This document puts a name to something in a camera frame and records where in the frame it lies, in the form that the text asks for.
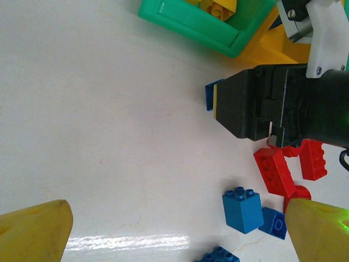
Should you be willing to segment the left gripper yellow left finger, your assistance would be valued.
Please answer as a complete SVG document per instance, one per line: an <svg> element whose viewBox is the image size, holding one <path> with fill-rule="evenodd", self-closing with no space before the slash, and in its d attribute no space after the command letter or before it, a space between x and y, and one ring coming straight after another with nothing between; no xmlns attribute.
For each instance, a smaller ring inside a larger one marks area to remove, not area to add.
<svg viewBox="0 0 349 262"><path fill-rule="evenodd" d="M61 261L73 227L66 200L1 215L1 261Z"/></svg>

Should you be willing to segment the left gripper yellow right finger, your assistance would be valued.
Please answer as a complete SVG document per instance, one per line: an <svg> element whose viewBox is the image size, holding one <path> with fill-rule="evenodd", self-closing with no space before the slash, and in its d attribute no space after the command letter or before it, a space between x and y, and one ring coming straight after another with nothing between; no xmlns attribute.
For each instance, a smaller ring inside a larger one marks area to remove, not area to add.
<svg viewBox="0 0 349 262"><path fill-rule="evenodd" d="M348 261L347 209L292 199L285 221L299 261Z"/></svg>

